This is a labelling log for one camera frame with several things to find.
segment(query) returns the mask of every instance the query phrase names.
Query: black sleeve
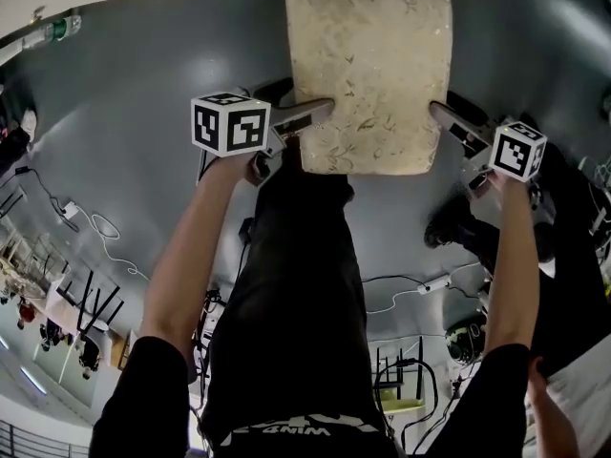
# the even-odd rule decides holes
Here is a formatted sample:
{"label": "black sleeve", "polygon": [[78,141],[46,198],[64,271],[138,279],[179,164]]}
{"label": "black sleeve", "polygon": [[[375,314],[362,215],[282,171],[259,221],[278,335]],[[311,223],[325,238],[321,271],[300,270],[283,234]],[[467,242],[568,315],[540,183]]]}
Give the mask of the black sleeve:
{"label": "black sleeve", "polygon": [[427,456],[521,457],[529,355],[522,344],[489,353]]}
{"label": "black sleeve", "polygon": [[183,458],[188,424],[184,358],[164,340],[140,338],[94,426],[89,456]]}

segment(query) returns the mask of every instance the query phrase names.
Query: railing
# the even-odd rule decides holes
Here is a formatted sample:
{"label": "railing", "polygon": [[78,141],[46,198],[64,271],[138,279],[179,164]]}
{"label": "railing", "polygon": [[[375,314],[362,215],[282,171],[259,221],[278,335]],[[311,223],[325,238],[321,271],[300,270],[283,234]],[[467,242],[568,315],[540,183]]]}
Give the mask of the railing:
{"label": "railing", "polygon": [[89,449],[43,438],[0,421],[0,456],[10,458],[87,458]]}

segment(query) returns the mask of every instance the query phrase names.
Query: beige cushion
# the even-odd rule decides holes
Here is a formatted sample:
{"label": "beige cushion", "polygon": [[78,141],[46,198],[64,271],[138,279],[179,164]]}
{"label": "beige cushion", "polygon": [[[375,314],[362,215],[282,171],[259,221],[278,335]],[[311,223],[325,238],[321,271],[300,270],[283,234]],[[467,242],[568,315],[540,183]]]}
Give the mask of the beige cushion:
{"label": "beige cushion", "polygon": [[452,58],[450,0],[286,0],[298,102],[332,97],[301,139],[304,169],[416,175],[432,165]]}

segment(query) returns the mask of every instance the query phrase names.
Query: power strip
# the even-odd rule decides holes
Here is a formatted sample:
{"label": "power strip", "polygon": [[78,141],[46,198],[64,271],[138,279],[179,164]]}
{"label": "power strip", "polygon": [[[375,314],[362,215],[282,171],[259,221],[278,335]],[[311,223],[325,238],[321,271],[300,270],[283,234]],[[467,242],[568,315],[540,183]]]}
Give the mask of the power strip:
{"label": "power strip", "polygon": [[450,286],[450,275],[444,275],[443,277],[439,277],[438,279],[428,281],[427,283],[423,283],[418,285],[417,290],[420,295],[430,294],[432,292],[436,292],[442,288],[447,288]]}

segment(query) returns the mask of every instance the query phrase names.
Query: light fixture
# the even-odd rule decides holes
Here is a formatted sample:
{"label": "light fixture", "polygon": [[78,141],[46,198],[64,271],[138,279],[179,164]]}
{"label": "light fixture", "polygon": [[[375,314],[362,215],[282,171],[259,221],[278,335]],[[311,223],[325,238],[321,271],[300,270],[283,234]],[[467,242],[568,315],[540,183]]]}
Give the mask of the light fixture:
{"label": "light fixture", "polygon": [[40,393],[42,393],[43,395],[47,395],[47,390],[45,390],[45,387],[38,383],[26,368],[21,366],[21,371],[26,377],[28,377],[28,380],[30,380],[30,382],[32,382],[33,385],[38,388],[38,390],[40,390]]}

